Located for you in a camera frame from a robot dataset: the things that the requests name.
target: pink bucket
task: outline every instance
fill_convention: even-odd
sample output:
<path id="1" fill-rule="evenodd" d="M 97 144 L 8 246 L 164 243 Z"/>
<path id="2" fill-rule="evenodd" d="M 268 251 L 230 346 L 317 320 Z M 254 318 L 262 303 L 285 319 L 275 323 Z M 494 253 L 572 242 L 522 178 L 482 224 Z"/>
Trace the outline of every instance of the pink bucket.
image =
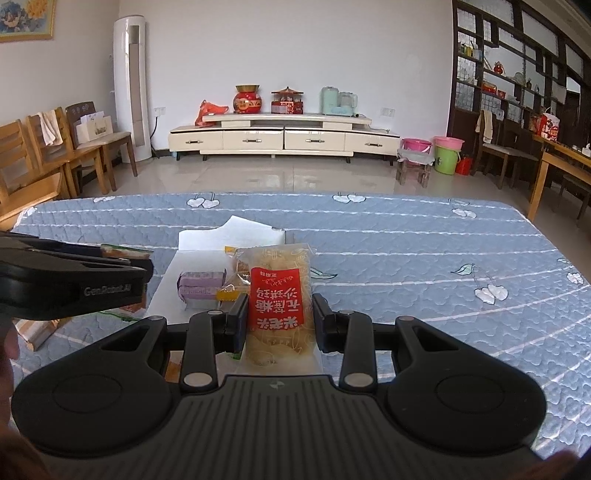
<path id="1" fill-rule="evenodd" d="M 431 150 L 431 142 L 421 140 L 420 138 L 403 138 L 402 148 L 405 150 L 413 150 L 415 152 L 429 153 Z"/>
<path id="2" fill-rule="evenodd" d="M 455 150 L 456 152 L 459 152 L 464 144 L 463 140 L 453 137 L 433 137 L 433 140 L 437 147 L 448 148 L 450 150 Z"/>

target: drawer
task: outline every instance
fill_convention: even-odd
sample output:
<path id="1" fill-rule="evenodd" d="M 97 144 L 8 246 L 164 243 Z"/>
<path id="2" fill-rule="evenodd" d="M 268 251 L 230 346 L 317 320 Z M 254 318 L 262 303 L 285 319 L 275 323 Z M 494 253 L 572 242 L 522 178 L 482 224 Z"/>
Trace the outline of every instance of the drawer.
<path id="1" fill-rule="evenodd" d="M 283 150 L 283 130 L 225 130 L 224 150 Z"/>
<path id="2" fill-rule="evenodd" d="M 319 130 L 285 130 L 286 150 L 345 151 L 344 132 Z"/>
<path id="3" fill-rule="evenodd" d="M 186 132 L 168 136 L 168 149 L 171 152 L 221 150 L 222 147 L 221 131 Z"/>
<path id="4" fill-rule="evenodd" d="M 397 155 L 400 139 L 386 135 L 345 133 L 345 150 L 359 153 L 377 153 L 378 155 Z"/>

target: white standing air conditioner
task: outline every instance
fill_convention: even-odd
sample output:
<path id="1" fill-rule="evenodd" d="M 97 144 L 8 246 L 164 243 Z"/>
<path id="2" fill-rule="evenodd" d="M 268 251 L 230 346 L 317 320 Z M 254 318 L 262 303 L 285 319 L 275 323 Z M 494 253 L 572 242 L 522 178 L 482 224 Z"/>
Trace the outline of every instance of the white standing air conditioner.
<path id="1" fill-rule="evenodd" d="M 152 156 L 146 94 L 145 33 L 146 20 L 142 15 L 131 15 L 115 22 L 113 71 L 117 125 L 120 131 L 131 132 L 136 161 Z M 124 152 L 123 161 L 129 162 L 127 152 Z"/>

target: red vase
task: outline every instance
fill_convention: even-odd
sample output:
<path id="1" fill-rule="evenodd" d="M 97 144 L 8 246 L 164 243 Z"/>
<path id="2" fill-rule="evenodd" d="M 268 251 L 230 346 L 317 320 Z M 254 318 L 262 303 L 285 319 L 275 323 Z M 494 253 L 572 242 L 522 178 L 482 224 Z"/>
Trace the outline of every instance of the red vase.
<path id="1" fill-rule="evenodd" d="M 258 113 L 261 111 L 261 97 L 256 92 L 258 85 L 236 85 L 238 93 L 234 97 L 234 113 Z"/>

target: mattress cover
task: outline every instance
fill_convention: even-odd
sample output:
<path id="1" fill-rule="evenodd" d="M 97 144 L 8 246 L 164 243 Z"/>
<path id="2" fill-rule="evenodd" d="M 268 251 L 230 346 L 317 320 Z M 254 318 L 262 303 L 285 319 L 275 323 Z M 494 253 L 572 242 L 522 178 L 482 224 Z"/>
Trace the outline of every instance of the mattress cover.
<path id="1" fill-rule="evenodd" d="M 313 290 L 333 310 L 374 322 L 412 315 L 531 375 L 548 412 L 534 449 L 542 457 L 591 446 L 591 289 L 519 211 L 497 202 L 355 193 L 206 193 L 100 197 L 29 209 L 16 232 L 65 242 L 154 250 L 154 294 L 185 229 L 232 215 L 308 243 Z M 106 314 L 77 317 L 37 352 L 21 345 L 15 382 L 127 324 Z M 394 377 L 378 352 L 382 381 Z M 338 376 L 340 354 L 324 355 Z"/>

